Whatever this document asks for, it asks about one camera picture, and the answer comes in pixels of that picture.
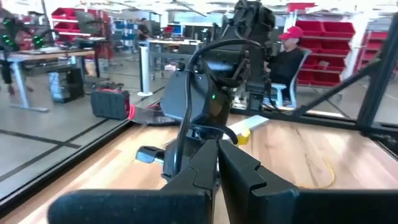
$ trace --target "red cap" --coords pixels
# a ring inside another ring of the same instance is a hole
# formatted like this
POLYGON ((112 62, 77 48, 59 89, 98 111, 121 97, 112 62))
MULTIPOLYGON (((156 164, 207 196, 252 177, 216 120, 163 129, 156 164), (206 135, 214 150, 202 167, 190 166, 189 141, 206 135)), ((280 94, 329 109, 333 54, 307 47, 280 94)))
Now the red cap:
POLYGON ((293 26, 287 29, 287 32, 279 35, 279 39, 287 40, 290 38, 301 38, 303 36, 303 30, 297 26, 293 26))

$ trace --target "man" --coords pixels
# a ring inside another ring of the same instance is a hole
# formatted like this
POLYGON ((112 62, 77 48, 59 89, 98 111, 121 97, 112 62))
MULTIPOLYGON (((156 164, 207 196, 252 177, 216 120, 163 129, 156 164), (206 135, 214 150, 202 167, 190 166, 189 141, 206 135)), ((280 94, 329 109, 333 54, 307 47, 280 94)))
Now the man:
POLYGON ((139 24, 138 26, 138 39, 140 41, 145 41, 148 38, 150 38, 150 35, 149 35, 149 29, 147 27, 147 19, 142 18, 141 24, 139 24))
POLYGON ((289 85, 303 59, 303 52, 298 48, 298 43, 303 36, 303 30, 293 26, 286 33, 279 36, 284 46, 284 51, 272 57, 269 62, 264 62, 264 70, 269 73, 273 83, 285 84, 282 91, 284 98, 289 98, 289 85))

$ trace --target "yellow object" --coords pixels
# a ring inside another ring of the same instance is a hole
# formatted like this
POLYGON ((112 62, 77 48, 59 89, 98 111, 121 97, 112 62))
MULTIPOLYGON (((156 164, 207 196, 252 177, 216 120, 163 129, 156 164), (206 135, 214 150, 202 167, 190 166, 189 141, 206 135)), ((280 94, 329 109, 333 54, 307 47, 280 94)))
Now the yellow object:
POLYGON ((303 189, 313 189, 313 190, 315 190, 315 189, 327 189, 328 187, 332 186, 335 183, 335 181, 336 181, 335 171, 333 170, 333 168, 331 167, 329 162, 324 157, 322 157, 322 159, 325 161, 325 164, 326 164, 328 170, 331 173, 331 182, 328 185, 321 186, 321 187, 316 187, 316 186, 298 186, 298 187, 303 188, 303 189))
POLYGON ((250 130, 244 129, 241 134, 238 135, 238 145, 245 145, 249 142, 250 130))

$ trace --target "gray floor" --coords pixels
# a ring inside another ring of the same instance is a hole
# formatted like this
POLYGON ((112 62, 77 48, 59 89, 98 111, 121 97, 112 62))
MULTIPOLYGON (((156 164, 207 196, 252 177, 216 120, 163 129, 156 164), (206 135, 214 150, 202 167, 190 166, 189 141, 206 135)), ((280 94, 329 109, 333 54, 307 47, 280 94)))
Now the gray floor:
MULTIPOLYGON (((109 77, 112 82, 124 83, 124 89, 131 94, 132 104, 146 107, 161 98, 169 73, 164 77, 159 73, 153 73, 155 79, 150 81, 150 90, 154 94, 142 98, 137 96, 140 85, 138 62, 127 62, 124 59, 120 62, 123 66, 109 67, 102 76, 109 77)), ((21 185, 70 156, 79 147, 99 138, 120 122, 93 116, 89 96, 66 104, 53 103, 46 76, 29 78, 28 85, 34 89, 34 92, 29 94, 33 104, 47 107, 50 112, 38 113, 10 108, 10 102, 18 102, 18 95, 10 97, 5 92, 5 86, 1 86, 0 198, 11 194, 21 185)), ((346 89, 341 100, 332 97, 318 105, 315 110, 341 113, 355 118, 367 85, 367 80, 361 80, 346 89)), ((394 114, 398 109, 396 85, 397 83, 390 83, 377 114, 377 121, 398 123, 398 118, 394 114)), ((298 105, 308 103, 318 97, 322 91, 298 88, 298 105)))

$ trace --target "white chair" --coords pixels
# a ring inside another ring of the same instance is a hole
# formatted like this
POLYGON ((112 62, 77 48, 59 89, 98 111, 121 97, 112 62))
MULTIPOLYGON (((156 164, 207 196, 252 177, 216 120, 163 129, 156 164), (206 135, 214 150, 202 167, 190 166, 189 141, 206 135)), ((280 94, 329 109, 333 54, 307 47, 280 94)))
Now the white chair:
MULTIPOLYGON (((297 76, 299 75, 299 71, 301 67, 304 64, 305 59, 312 53, 310 49, 301 49, 303 51, 303 59, 301 60, 300 65, 297 68, 296 74, 293 76, 292 81, 290 82, 289 85, 289 95, 290 95, 290 104, 286 105, 288 107, 293 107, 295 108, 297 103, 296 103, 296 81, 297 81, 297 76)), ((273 90, 276 90, 276 100, 275 103, 277 106, 283 106, 284 105, 284 97, 282 95, 282 90, 286 89, 285 84, 279 84, 279 83, 272 83, 271 87, 273 90)))

